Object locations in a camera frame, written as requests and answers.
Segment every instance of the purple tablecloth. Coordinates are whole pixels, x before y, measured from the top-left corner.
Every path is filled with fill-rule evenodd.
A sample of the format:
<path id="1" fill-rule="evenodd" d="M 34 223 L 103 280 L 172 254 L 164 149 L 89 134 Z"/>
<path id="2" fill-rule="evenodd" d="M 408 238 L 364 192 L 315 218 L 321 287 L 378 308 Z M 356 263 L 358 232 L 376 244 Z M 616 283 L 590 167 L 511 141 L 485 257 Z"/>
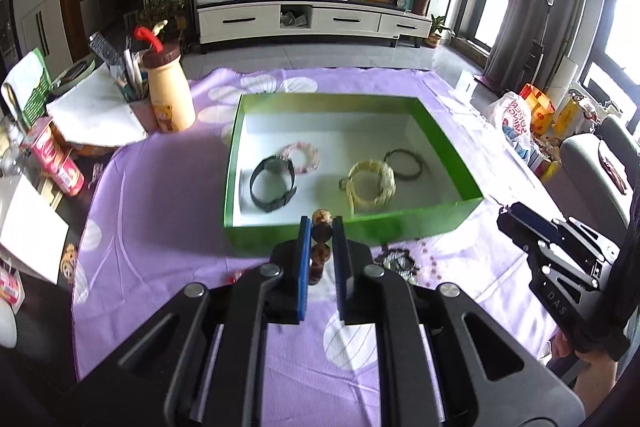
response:
<path id="1" fill-rule="evenodd" d="M 527 166 L 468 103 L 424 71 L 213 71 L 192 84 L 198 120 L 154 134 L 113 157 L 98 184 L 79 251 L 74 291 L 78 374 L 87 375 L 184 285 L 215 287 L 235 270 L 222 229 L 228 146 L 241 92 L 380 93 L 419 98 L 447 134 L 485 200 L 455 231 L 401 243 L 420 266 L 420 285 L 453 281 L 537 355 L 555 329 L 527 285 L 526 256 L 495 224 L 500 204 L 522 201 L 561 217 Z M 374 328 L 345 327 L 335 304 L 333 265 L 309 288 L 300 327 L 270 327 L 263 425 L 379 425 Z"/>

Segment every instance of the alarm clock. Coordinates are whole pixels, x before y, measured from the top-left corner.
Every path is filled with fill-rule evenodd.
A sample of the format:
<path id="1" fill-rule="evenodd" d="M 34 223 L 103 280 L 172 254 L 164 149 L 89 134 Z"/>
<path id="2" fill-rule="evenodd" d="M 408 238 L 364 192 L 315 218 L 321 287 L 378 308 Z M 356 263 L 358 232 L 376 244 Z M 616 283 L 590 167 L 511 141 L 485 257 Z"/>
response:
<path id="1" fill-rule="evenodd" d="M 406 0 L 396 0 L 396 6 L 398 6 L 399 9 L 404 10 L 406 8 Z"/>

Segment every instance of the chair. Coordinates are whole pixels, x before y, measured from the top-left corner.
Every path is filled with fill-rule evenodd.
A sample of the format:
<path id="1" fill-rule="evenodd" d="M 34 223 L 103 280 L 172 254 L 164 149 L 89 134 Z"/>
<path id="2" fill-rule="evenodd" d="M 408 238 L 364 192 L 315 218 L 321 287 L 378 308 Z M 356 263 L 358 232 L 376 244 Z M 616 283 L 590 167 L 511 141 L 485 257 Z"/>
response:
<path id="1" fill-rule="evenodd" d="M 600 164 L 600 140 L 625 166 L 630 185 L 621 194 Z M 561 168 L 545 183 L 560 211 L 621 245 L 629 224 L 632 190 L 640 170 L 640 147 L 620 119 L 610 115 L 594 134 L 578 134 L 560 146 Z"/>

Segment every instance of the black bracelet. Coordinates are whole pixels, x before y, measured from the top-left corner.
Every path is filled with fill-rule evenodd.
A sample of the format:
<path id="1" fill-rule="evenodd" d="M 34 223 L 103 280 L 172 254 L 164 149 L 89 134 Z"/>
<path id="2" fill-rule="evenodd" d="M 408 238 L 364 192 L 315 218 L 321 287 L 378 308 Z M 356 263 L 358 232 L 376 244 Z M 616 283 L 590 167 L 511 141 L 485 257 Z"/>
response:
<path id="1" fill-rule="evenodd" d="M 385 159 L 383 161 L 386 164 L 389 164 L 388 159 L 391 157 L 392 154 L 396 154 L 396 153 L 402 153 L 402 154 L 406 154 L 407 156 L 411 156 L 411 158 L 413 158 L 415 162 L 418 164 L 418 171 L 412 172 L 412 174 L 402 174 L 402 172 L 398 172 L 393 167 L 391 167 L 394 171 L 394 177 L 396 178 L 396 180 L 400 180 L 403 182 L 411 182 L 411 181 L 417 180 L 420 177 L 420 174 L 422 174 L 422 171 L 424 170 L 425 162 L 422 159 L 422 156 L 420 156 L 415 152 L 408 151 L 407 149 L 393 149 L 392 151 L 389 151 L 388 153 L 385 154 Z"/>

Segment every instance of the beige cup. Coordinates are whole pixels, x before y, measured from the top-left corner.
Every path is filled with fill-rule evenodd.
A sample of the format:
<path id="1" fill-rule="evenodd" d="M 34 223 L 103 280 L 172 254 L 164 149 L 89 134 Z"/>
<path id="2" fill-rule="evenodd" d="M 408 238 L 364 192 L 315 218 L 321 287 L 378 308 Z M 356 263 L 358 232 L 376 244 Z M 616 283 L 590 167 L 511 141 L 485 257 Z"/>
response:
<path id="1" fill-rule="evenodd" d="M 178 132 L 191 127 L 196 112 L 191 89 L 180 65 L 180 47 L 165 44 L 161 52 L 150 50 L 142 57 L 149 75 L 151 105 L 162 132 Z"/>

